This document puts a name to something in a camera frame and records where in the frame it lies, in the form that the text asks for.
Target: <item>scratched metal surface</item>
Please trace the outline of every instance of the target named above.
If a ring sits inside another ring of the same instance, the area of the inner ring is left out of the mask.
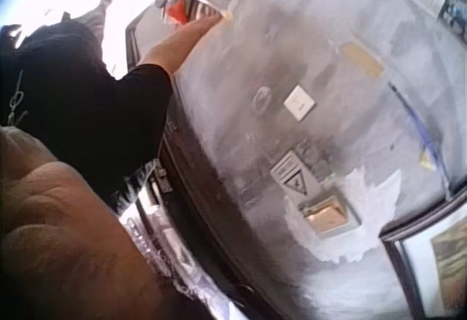
[[[210,33],[177,77],[178,107],[244,217],[236,222],[222,206],[204,207],[211,228],[259,288],[274,288],[271,298],[290,319],[410,319],[382,247],[335,265],[297,244],[269,171],[291,148],[323,177],[364,165],[366,181],[379,184],[400,169],[395,218],[427,208],[443,195],[440,180],[417,164],[420,141],[387,81],[441,141],[459,182],[467,174],[465,48],[407,0],[213,1],[233,21]],[[338,53],[354,39],[384,61],[383,76],[366,77]],[[298,83],[317,102],[302,122],[283,106]],[[271,88],[271,104],[258,114],[252,101],[261,86]],[[177,146],[195,158],[189,142]],[[261,261],[236,238],[245,222]]]

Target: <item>orange object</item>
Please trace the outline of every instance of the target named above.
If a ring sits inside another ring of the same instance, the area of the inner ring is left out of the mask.
[[[185,0],[178,0],[171,7],[167,7],[166,13],[168,16],[174,18],[181,24],[185,24],[188,22],[187,6]]]

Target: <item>paper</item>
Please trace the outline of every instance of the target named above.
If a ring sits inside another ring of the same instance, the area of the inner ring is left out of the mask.
[[[359,66],[363,73],[368,77],[377,78],[384,70],[382,65],[371,54],[366,52],[362,47],[356,43],[349,42],[341,46],[341,52],[352,61],[355,65]]]

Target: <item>metal frame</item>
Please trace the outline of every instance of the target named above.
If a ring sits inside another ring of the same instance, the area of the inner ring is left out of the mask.
[[[444,200],[432,206],[427,211],[415,216],[413,219],[385,231],[379,236],[386,248],[387,255],[393,264],[399,281],[401,282],[411,314],[415,320],[445,318],[428,318],[426,316],[423,310],[420,293],[418,292],[416,278],[404,249],[403,242],[407,238],[422,233],[429,227],[437,224],[465,204],[467,204],[467,184],[464,182],[451,201]]]

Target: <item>warning label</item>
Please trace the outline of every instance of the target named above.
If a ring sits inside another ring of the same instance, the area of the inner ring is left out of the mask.
[[[296,203],[309,200],[321,191],[320,183],[292,151],[271,169],[271,175]]]
[[[306,196],[306,184],[304,175],[301,171],[298,171],[297,173],[293,174],[289,179],[287,179],[284,182],[284,185]]]

